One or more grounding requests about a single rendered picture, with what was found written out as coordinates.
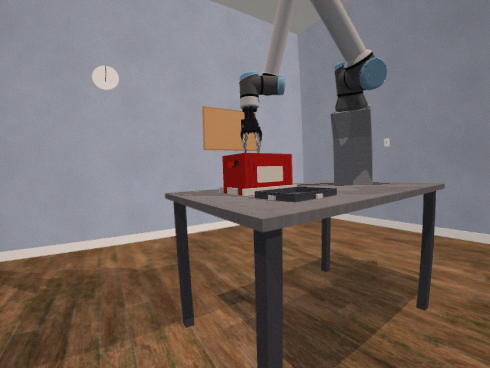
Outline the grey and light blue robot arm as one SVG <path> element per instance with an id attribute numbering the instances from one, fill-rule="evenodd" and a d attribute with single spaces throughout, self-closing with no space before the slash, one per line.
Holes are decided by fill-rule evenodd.
<path id="1" fill-rule="evenodd" d="M 336 111 L 368 107 L 363 90 L 376 89 L 384 83 L 387 77 L 386 63 L 376 58 L 372 50 L 365 48 L 340 0 L 310 1 L 345 60 L 335 65 Z M 284 94 L 285 78 L 279 76 L 279 72 L 295 3 L 296 0 L 279 0 L 262 76 L 253 71 L 240 76 L 241 109 L 244 106 L 258 108 L 259 95 Z"/>

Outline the red crate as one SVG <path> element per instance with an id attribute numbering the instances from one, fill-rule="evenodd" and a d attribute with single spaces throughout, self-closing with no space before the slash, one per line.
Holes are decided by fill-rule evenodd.
<path id="1" fill-rule="evenodd" d="M 222 159 L 226 194 L 227 187 L 242 195 L 242 189 L 292 185 L 292 154 L 240 153 Z M 234 161 L 239 167 L 232 167 Z"/>

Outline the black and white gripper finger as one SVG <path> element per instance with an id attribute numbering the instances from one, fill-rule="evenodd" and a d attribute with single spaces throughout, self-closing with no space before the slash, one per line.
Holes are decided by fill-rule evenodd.
<path id="1" fill-rule="evenodd" d="M 246 132 L 241 131 L 241 139 L 242 139 L 243 151 L 244 151 L 244 153 L 246 153 L 246 151 L 247 151 L 246 150 L 246 146 L 247 146 L 246 142 L 248 140 L 248 136 L 247 136 Z"/>
<path id="2" fill-rule="evenodd" d="M 258 127 L 258 130 L 257 132 L 255 133 L 255 139 L 257 141 L 256 145 L 257 145 L 257 152 L 259 153 L 260 152 L 260 147 L 261 147 L 261 140 L 262 140 L 262 131 L 260 129 L 260 126 Z"/>

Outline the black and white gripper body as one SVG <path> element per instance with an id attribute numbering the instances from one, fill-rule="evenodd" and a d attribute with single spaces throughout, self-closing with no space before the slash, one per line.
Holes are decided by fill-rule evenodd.
<path id="1" fill-rule="evenodd" d="M 242 111 L 244 112 L 245 119 L 241 119 L 241 131 L 244 131 L 247 134 L 249 134 L 249 133 L 255 134 L 255 132 L 257 132 L 257 130 L 258 130 L 259 124 L 258 124 L 257 119 L 254 118 L 253 112 L 257 111 L 257 107 L 245 106 L 244 108 L 242 108 Z M 242 120 L 244 120 L 244 121 L 242 121 Z"/>

